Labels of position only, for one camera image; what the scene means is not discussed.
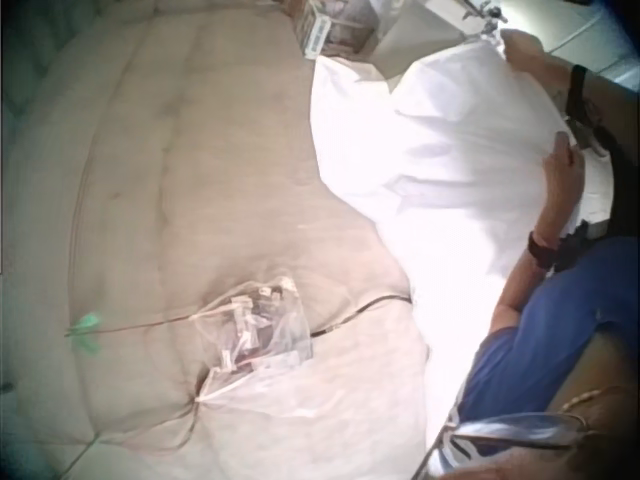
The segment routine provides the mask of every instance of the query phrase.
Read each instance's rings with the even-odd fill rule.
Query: black watch
[[[556,257],[558,251],[553,248],[543,247],[538,245],[533,239],[533,232],[529,234],[529,244],[527,250],[531,256],[535,259],[536,265],[543,270],[551,270],[556,263]]]

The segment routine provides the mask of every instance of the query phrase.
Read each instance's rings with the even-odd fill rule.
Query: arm
[[[554,151],[545,159],[544,171],[547,200],[533,229],[533,238],[538,245],[555,250],[584,190],[584,158],[578,149],[570,148],[566,134],[556,135]],[[522,309],[546,273],[525,250],[507,278],[491,318],[489,333],[518,325]]]
[[[561,105],[566,105],[573,64],[546,54],[536,37],[503,30],[505,55],[511,66],[531,74]],[[592,126],[602,125],[618,141],[625,156],[638,164],[638,94],[591,72],[582,91]]]

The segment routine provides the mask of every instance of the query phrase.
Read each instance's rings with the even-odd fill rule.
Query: beige surface
[[[104,328],[140,325],[285,268],[317,329],[408,290],[373,226],[320,182],[313,65],[289,19],[146,20],[148,6],[118,6],[62,52],[6,159],[3,347],[40,440],[150,425],[193,390],[188,326],[101,336],[92,357],[64,338],[90,311]],[[148,449],[177,443],[192,417],[136,438],[136,451],[93,447],[73,478],[410,477],[424,448],[425,348],[409,306],[382,305],[315,348],[290,381],[302,399],[336,401],[323,416],[201,410],[180,452]],[[45,449],[59,469],[79,451]]]

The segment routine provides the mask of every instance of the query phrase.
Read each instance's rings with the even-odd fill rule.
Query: white fabric
[[[481,42],[415,62],[393,93],[370,65],[320,58],[311,127],[322,180],[376,222],[410,279],[430,347],[430,445],[543,205],[541,162],[565,123]]]

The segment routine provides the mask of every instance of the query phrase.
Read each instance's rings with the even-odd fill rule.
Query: hand
[[[556,134],[553,153],[544,160],[547,202],[534,229],[537,241],[554,248],[584,191],[584,157],[571,148],[564,132]]]
[[[516,70],[531,73],[533,68],[544,63],[544,48],[538,37],[512,29],[501,30],[500,35],[507,62]]]

